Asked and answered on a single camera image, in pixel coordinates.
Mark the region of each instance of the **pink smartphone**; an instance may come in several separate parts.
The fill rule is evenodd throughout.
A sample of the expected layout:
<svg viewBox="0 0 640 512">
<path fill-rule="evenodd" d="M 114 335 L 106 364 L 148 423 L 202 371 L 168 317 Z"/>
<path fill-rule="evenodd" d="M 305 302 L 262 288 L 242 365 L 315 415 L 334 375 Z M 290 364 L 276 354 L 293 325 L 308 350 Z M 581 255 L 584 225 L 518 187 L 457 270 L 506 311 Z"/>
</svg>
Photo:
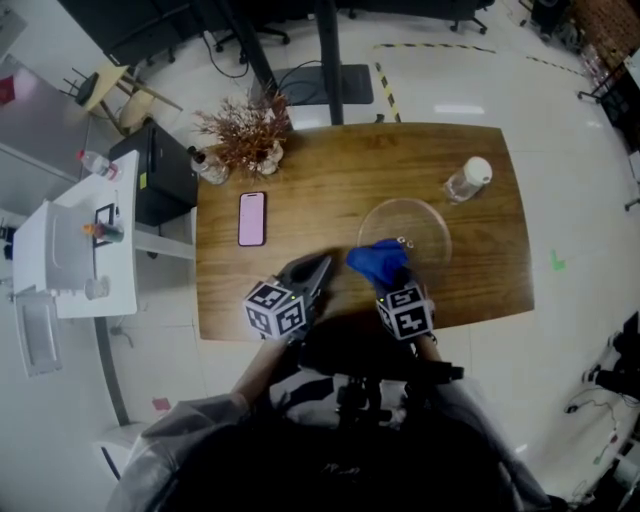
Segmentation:
<svg viewBox="0 0 640 512">
<path fill-rule="evenodd" d="M 252 192 L 240 196 L 240 219 L 238 220 L 238 245 L 250 247 L 265 243 L 264 192 Z"/>
</svg>

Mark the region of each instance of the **metal pole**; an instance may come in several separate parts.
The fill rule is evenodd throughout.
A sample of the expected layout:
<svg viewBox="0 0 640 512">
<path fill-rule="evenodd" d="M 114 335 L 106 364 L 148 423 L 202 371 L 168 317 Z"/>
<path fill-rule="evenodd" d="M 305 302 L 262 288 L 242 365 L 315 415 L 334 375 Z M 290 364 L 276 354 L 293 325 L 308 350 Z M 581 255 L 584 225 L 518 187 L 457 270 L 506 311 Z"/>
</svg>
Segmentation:
<svg viewBox="0 0 640 512">
<path fill-rule="evenodd" d="M 334 0 L 316 0 L 316 23 L 320 36 L 324 86 L 329 98 L 331 124 L 344 124 L 342 98 L 342 69 L 340 43 L 338 42 L 338 18 Z"/>
<path fill-rule="evenodd" d="M 262 91 L 268 98 L 273 98 L 278 92 L 278 84 L 250 18 L 244 13 L 242 6 L 238 5 L 241 3 L 237 0 L 232 0 L 231 2 L 229 0 L 216 0 L 218 9 L 238 37 L 238 41 L 247 56 L 247 61 L 251 64 L 256 78 L 260 82 Z M 284 114 L 289 118 L 286 108 Z M 292 129 L 293 125 L 291 124 L 291 119 L 289 119 L 289 130 Z"/>
</svg>

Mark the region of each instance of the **blue towel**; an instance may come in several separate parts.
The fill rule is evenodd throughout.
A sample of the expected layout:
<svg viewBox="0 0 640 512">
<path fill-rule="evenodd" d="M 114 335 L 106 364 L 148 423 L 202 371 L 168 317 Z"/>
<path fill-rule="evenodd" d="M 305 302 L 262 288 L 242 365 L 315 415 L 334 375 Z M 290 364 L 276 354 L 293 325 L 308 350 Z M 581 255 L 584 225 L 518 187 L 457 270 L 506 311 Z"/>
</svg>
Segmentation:
<svg viewBox="0 0 640 512">
<path fill-rule="evenodd" d="M 397 240 L 380 240 L 371 247 L 351 249 L 347 255 L 347 265 L 374 286 L 376 280 L 387 286 L 393 285 L 398 270 L 408 261 L 404 246 Z"/>
</svg>

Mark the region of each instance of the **dried flower arrangement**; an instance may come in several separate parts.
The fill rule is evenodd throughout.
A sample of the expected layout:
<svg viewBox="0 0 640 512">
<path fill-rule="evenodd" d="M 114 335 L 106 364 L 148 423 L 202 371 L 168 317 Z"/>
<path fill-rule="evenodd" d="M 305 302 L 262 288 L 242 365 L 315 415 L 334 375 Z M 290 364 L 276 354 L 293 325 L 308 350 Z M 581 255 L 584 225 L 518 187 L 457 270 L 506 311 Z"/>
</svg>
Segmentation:
<svg viewBox="0 0 640 512">
<path fill-rule="evenodd" d="M 224 165 L 259 177 L 274 172 L 282 158 L 280 143 L 289 127 L 286 106 L 281 94 L 242 103 L 227 98 L 218 114 L 195 112 L 200 118 L 196 126 L 201 134 L 218 138 L 215 153 Z"/>
</svg>

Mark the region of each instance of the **plastic bottle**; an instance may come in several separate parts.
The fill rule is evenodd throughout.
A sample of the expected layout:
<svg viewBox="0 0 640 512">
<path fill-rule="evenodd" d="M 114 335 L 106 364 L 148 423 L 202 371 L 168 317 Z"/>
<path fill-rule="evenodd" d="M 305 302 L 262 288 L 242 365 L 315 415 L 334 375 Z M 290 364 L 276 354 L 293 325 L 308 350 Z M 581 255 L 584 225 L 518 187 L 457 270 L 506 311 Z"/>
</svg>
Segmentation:
<svg viewBox="0 0 640 512">
<path fill-rule="evenodd" d="M 484 158 L 474 156 L 445 183 L 444 191 L 454 203 L 462 203 L 491 183 L 493 172 Z"/>
<path fill-rule="evenodd" d="M 222 185 L 229 177 L 229 168 L 223 165 L 214 154 L 205 155 L 194 146 L 189 146 L 187 153 L 191 155 L 191 169 L 202 179 L 212 185 Z"/>
<path fill-rule="evenodd" d="M 78 160 L 82 162 L 87 171 L 102 176 L 109 181 L 120 181 L 122 178 L 122 170 L 98 153 L 84 150 L 78 151 Z"/>
<path fill-rule="evenodd" d="M 122 242 L 124 238 L 122 229 L 111 224 L 103 224 L 102 222 L 85 224 L 82 229 L 87 235 L 92 235 L 96 240 L 103 240 L 105 242 Z"/>
</svg>

